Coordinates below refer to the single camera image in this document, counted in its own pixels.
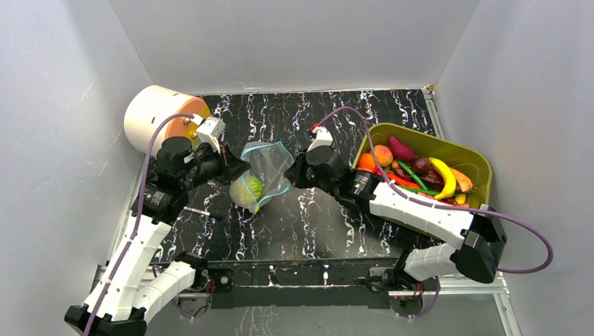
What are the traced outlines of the green toy cabbage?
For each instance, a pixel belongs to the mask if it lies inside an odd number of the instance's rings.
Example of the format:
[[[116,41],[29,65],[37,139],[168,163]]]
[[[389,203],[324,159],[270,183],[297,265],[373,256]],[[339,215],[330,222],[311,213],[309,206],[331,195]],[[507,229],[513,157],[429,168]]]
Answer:
[[[245,174],[231,184],[229,195],[239,207],[255,209],[263,197],[263,184],[257,177]]]

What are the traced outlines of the clear zip top bag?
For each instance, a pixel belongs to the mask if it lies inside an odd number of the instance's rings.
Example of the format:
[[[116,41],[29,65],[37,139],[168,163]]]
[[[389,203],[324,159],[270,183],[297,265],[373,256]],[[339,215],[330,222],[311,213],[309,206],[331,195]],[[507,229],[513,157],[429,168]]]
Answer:
[[[240,158],[251,165],[251,169],[243,175],[255,176],[263,184],[263,197],[258,202],[258,206],[255,209],[248,208],[247,211],[257,214],[272,198],[283,195],[291,189],[291,184],[284,177],[284,172],[294,163],[294,158],[282,142],[249,142],[244,146]]]

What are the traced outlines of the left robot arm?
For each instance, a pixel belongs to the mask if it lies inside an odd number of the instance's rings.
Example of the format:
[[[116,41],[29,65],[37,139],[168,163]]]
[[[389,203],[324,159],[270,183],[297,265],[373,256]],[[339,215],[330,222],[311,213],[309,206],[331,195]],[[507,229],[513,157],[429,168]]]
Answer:
[[[251,165],[213,141],[193,146],[173,136],[154,150],[145,145],[139,193],[131,207],[131,226],[115,258],[83,304],[70,306],[65,323],[79,335],[145,335],[151,319],[181,291],[201,291],[209,283],[206,263],[182,253],[148,285],[142,277],[163,239],[188,204],[190,190],[210,181],[229,184]]]

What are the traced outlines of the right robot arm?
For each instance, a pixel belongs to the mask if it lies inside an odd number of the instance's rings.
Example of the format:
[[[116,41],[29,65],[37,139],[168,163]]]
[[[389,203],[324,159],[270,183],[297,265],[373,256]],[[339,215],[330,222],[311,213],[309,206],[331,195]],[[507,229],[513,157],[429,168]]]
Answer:
[[[295,188],[318,188],[345,208],[403,223],[441,240],[401,254],[384,283],[414,289],[429,278],[449,274],[482,284],[495,280],[506,235],[498,220],[418,196],[377,169],[353,169],[330,146],[302,151],[284,177]]]

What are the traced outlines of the orange toy fruit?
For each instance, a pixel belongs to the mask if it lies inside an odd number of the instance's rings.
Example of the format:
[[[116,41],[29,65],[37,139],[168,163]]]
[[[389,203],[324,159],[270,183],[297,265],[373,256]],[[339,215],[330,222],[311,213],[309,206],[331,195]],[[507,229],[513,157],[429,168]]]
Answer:
[[[374,173],[376,171],[376,164],[373,155],[371,153],[362,154],[358,160],[357,169]]]

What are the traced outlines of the black and white marker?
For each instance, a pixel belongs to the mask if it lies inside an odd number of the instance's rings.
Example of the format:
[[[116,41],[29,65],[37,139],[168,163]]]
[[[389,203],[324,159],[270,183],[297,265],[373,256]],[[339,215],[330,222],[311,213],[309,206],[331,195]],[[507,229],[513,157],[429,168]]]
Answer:
[[[191,207],[188,207],[188,206],[185,206],[184,207],[184,211],[188,211],[188,212],[191,212],[193,214],[199,214],[201,216],[206,216],[208,218],[213,218],[216,221],[222,221],[223,220],[223,217],[220,216],[220,215],[217,215],[217,214],[212,213],[212,212],[208,212],[208,211],[196,209],[196,208],[191,208]]]

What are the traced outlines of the toy peach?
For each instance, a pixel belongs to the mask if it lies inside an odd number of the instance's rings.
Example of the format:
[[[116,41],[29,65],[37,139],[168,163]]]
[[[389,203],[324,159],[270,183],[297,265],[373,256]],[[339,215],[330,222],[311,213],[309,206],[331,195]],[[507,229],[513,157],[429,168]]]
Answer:
[[[373,147],[373,153],[382,168],[390,166],[394,161],[394,156],[388,146],[375,145]]]

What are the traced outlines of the purple toy sweet potato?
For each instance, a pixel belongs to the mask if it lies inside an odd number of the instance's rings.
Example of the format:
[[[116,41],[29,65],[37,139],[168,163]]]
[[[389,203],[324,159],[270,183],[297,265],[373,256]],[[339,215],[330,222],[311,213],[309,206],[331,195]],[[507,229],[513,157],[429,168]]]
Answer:
[[[403,162],[412,162],[417,155],[414,150],[395,136],[389,138],[388,147],[394,158]]]

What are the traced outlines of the white round drawer cabinet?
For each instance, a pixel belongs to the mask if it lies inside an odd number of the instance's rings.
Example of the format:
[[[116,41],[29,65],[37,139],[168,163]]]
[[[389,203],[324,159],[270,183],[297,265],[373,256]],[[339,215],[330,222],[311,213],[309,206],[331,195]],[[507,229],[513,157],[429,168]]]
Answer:
[[[189,122],[175,118],[164,126],[147,151],[149,141],[157,126],[164,119],[174,114],[193,114],[196,117]],[[155,157],[162,142],[170,137],[186,137],[196,144],[192,137],[202,120],[210,117],[211,112],[205,101],[199,97],[171,90],[159,85],[144,88],[130,102],[124,116],[124,131],[129,142],[142,153]]]

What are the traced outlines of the olive green plastic bin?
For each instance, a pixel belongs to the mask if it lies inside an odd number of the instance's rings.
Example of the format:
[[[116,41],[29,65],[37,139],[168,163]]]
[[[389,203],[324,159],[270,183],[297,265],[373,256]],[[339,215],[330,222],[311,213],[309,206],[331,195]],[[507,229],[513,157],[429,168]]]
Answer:
[[[388,122],[371,126],[369,132],[375,145],[387,145],[389,138],[395,136],[410,146],[416,154],[444,161],[449,167],[457,169],[469,177],[473,183],[474,186],[467,197],[469,206],[477,208],[482,204],[489,203],[492,167],[480,153],[456,143]],[[381,196],[378,209],[380,210],[379,217],[392,218],[406,223],[411,223],[414,218],[428,220],[430,216],[446,215],[445,210],[422,206],[399,195]]]

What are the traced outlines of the green toy chili pepper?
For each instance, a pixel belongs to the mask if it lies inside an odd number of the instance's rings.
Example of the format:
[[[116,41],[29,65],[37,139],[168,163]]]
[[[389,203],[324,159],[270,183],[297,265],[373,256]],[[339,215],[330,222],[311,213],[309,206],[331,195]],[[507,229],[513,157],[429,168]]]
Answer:
[[[435,190],[427,187],[423,180],[406,163],[400,160],[398,160],[397,162],[399,163],[399,166],[402,168],[402,170],[404,170],[408,175],[410,175],[414,182],[416,182],[423,191],[428,191],[432,195],[438,194]]]

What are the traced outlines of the yellow toy banana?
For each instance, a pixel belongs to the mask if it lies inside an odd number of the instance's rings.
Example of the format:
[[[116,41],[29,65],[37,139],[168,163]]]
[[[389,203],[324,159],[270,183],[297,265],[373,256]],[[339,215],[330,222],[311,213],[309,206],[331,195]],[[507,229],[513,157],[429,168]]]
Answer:
[[[449,166],[442,160],[434,157],[429,157],[428,160],[430,161],[432,167],[441,175],[444,181],[444,186],[442,190],[439,194],[434,196],[434,199],[442,200],[445,198],[452,197],[455,194],[457,182]]]

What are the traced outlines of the orange toy carrot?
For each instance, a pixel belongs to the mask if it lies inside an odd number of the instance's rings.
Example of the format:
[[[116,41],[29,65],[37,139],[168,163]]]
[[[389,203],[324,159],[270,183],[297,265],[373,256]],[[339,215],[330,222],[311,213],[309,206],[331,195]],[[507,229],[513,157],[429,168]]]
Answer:
[[[455,177],[457,187],[460,189],[461,193],[467,193],[473,189],[474,184],[468,176],[456,170],[455,168],[450,168],[450,171]]]

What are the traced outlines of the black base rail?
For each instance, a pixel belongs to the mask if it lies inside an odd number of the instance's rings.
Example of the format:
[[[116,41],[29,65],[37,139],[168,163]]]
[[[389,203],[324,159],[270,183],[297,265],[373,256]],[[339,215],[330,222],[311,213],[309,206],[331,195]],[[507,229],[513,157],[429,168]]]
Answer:
[[[366,306],[389,309],[398,297],[418,299],[436,281],[402,285],[394,258],[218,260],[207,269],[215,280],[214,308]]]

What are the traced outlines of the aluminium frame rail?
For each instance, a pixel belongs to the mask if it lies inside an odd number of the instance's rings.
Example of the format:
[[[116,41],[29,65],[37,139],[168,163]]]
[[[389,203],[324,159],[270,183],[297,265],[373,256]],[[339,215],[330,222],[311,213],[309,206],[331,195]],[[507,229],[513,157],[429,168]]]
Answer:
[[[371,277],[380,276],[379,266],[363,264],[325,263],[303,265],[216,264],[209,266],[209,277],[214,279],[215,293],[237,293],[241,289],[277,290],[330,290],[361,287],[370,291],[385,292],[393,297],[433,295],[440,283],[440,294],[472,295],[508,293],[502,273],[497,273],[492,283],[479,283],[461,274],[440,276],[439,280],[427,279],[423,285],[413,284],[410,289],[401,285],[372,285]]]

